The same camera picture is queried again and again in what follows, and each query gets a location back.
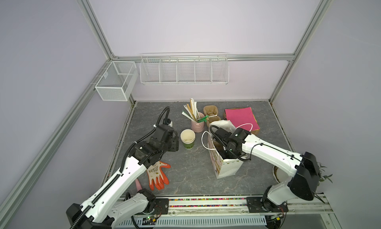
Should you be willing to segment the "white cartoon paper gift bag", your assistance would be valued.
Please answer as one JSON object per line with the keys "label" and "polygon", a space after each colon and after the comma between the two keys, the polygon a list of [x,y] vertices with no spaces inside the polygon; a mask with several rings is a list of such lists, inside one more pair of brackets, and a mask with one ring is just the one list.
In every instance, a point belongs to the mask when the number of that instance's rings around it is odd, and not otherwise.
{"label": "white cartoon paper gift bag", "polygon": [[201,143],[204,149],[208,150],[212,166],[217,179],[235,175],[239,170],[243,161],[235,158],[230,153],[224,151],[224,146],[213,139],[212,131],[216,132],[216,128],[211,128],[216,126],[222,128],[228,133],[232,133],[236,127],[231,123],[231,121],[221,120],[212,122],[209,126],[209,131],[205,131],[201,136]]}

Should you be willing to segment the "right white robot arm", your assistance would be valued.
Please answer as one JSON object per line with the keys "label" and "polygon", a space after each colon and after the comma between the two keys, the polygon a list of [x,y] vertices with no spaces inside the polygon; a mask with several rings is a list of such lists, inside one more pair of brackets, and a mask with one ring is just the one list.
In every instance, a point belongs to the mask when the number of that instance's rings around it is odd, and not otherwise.
{"label": "right white robot arm", "polygon": [[277,185],[269,186],[260,200],[266,212],[286,212],[281,207],[291,199],[312,201],[320,181],[321,173],[315,155],[291,152],[268,143],[249,131],[237,128],[233,132],[211,126],[212,138],[223,146],[228,156],[247,162],[251,156],[258,157],[278,167],[288,178]]}

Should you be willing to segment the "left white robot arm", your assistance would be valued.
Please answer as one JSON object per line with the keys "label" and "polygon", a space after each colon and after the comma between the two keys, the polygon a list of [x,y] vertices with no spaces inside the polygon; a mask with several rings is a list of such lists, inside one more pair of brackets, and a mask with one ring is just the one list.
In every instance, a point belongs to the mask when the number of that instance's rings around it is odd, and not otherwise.
{"label": "left white robot arm", "polygon": [[122,194],[163,155],[179,149],[178,133],[167,120],[165,107],[151,132],[135,141],[123,156],[120,168],[92,196],[66,211],[72,229],[113,229],[132,216],[154,209],[155,196],[146,189],[118,204]]}

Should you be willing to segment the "green paper coffee cup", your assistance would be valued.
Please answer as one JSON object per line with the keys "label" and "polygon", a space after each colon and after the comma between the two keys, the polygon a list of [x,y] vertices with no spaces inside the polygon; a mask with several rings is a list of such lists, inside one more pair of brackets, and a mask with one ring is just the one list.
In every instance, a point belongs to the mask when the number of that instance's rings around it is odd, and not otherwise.
{"label": "green paper coffee cup", "polygon": [[186,149],[193,148],[195,137],[195,132],[191,129],[185,129],[180,134],[180,139]]}

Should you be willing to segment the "pink cup of stirrers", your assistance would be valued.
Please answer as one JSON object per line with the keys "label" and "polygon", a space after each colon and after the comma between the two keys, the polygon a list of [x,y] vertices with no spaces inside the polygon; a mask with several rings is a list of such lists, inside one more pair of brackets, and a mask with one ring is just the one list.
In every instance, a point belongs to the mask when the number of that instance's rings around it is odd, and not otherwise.
{"label": "pink cup of stirrers", "polygon": [[216,117],[216,115],[205,115],[201,117],[197,109],[197,102],[193,98],[190,98],[190,102],[183,105],[183,107],[185,111],[182,111],[182,115],[191,121],[191,129],[196,133],[203,132],[207,120]]}

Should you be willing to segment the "orange white work glove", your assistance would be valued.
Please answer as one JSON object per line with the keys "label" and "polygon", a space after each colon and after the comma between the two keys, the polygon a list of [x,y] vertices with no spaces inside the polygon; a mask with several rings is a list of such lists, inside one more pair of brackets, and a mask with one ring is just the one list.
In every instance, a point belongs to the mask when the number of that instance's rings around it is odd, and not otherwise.
{"label": "orange white work glove", "polygon": [[149,187],[152,191],[154,189],[162,190],[165,188],[165,185],[170,183],[168,177],[163,172],[163,168],[170,169],[171,165],[158,161],[147,169]]}

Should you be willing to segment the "brown pulp cup carrier stack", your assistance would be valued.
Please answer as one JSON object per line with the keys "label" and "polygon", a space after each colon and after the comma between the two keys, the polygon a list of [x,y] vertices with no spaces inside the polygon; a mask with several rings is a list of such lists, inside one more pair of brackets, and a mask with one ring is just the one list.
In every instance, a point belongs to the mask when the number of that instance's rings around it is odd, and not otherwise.
{"label": "brown pulp cup carrier stack", "polygon": [[203,108],[204,115],[208,115],[207,126],[209,127],[212,122],[220,121],[221,118],[218,116],[218,108],[215,105],[207,105]]}

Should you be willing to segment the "purple pink silicone spatula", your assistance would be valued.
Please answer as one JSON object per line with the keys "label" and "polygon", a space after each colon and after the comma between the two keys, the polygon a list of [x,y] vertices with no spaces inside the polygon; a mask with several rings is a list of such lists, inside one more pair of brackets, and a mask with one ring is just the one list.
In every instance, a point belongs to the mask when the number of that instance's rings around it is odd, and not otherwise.
{"label": "purple pink silicone spatula", "polygon": [[142,190],[142,186],[141,186],[141,183],[138,179],[135,180],[135,183],[136,183],[136,188],[137,188],[137,191],[140,191]]}

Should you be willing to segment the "white plant pot saucer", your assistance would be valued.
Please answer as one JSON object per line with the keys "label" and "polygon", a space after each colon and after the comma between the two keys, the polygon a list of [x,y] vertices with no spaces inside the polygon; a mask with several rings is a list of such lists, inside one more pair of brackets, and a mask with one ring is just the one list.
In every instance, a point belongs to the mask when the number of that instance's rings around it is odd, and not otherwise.
{"label": "white plant pot saucer", "polygon": [[273,174],[274,179],[278,183],[285,181],[289,177],[289,175],[285,171],[279,169],[276,166],[273,167],[272,174]]}

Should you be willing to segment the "small white mesh basket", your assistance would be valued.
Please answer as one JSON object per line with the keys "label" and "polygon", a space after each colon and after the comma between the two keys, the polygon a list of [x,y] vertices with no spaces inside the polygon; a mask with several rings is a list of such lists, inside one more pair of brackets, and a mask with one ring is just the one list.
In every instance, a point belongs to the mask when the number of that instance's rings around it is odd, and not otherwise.
{"label": "small white mesh basket", "polygon": [[128,101],[138,76],[134,61],[111,61],[95,89],[103,101]]}

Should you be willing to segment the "potted green plant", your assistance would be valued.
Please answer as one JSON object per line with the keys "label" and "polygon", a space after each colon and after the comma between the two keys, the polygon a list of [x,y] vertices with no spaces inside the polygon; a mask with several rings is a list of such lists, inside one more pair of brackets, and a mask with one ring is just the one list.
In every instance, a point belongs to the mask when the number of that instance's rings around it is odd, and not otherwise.
{"label": "potted green plant", "polygon": [[329,182],[331,182],[331,183],[333,183],[333,181],[332,181],[332,179],[331,179],[331,177],[333,176],[333,174],[326,174],[326,169],[327,169],[327,167],[326,166],[323,166],[322,165],[322,163],[320,163],[320,162],[318,162],[317,163],[317,165],[318,165],[318,169],[319,169],[319,181],[318,181],[318,186],[320,186],[320,184],[322,183],[322,182],[325,182],[325,181],[329,181]]}

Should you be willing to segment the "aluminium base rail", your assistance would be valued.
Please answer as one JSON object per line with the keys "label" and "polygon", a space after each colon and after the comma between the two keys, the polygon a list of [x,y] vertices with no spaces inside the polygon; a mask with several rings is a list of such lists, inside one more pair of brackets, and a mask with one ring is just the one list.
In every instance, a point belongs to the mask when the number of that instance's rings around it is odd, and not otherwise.
{"label": "aluminium base rail", "polygon": [[95,195],[80,205],[72,205],[66,213],[71,226],[76,229],[251,225],[283,229],[292,216],[314,214],[322,219],[323,228],[341,228],[325,196],[311,202],[292,199],[274,206],[266,205],[262,197],[256,195],[156,197],[142,190],[115,203]]}

